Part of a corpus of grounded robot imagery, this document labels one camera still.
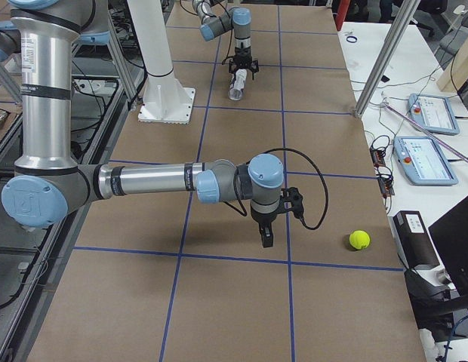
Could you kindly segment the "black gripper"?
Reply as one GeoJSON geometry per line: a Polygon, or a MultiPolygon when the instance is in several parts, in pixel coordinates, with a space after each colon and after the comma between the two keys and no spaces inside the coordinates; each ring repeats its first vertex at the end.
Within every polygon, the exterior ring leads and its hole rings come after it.
{"type": "Polygon", "coordinates": [[[272,234],[272,223],[277,218],[276,212],[271,213],[260,213],[257,211],[251,211],[252,219],[259,226],[259,233],[261,237],[262,247],[273,246],[273,234],[272,234]]]}
{"type": "Polygon", "coordinates": [[[235,48],[234,57],[229,60],[229,74],[235,75],[237,69],[248,69],[251,79],[260,71],[257,59],[252,60],[251,48],[235,48]]]}

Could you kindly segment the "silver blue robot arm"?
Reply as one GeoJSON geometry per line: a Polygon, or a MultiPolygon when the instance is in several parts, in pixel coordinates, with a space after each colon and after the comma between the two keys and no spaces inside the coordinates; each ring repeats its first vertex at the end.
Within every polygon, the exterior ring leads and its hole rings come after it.
{"type": "MultiPolygon", "coordinates": [[[[195,96],[174,75],[160,1],[127,1],[146,73],[141,121],[186,124],[195,96]]],[[[96,200],[153,192],[196,191],[202,203],[251,200],[263,247],[273,244],[272,222],[287,213],[283,165],[261,154],[247,165],[227,160],[110,167],[78,164],[70,152],[72,44],[109,40],[108,1],[8,1],[20,32],[22,58],[23,154],[15,177],[2,189],[2,205],[16,222],[44,228],[96,200]]],[[[258,72],[251,59],[251,12],[237,6],[212,12],[213,1],[192,1],[206,41],[233,30],[236,47],[229,72],[258,72]]]]}
{"type": "Polygon", "coordinates": [[[205,41],[214,40],[231,32],[234,39],[234,54],[229,51],[222,61],[229,61],[229,73],[241,69],[251,72],[252,79],[259,72],[258,60],[251,53],[251,12],[247,8],[233,6],[225,8],[222,1],[192,1],[192,9],[199,17],[199,30],[205,41]]]}

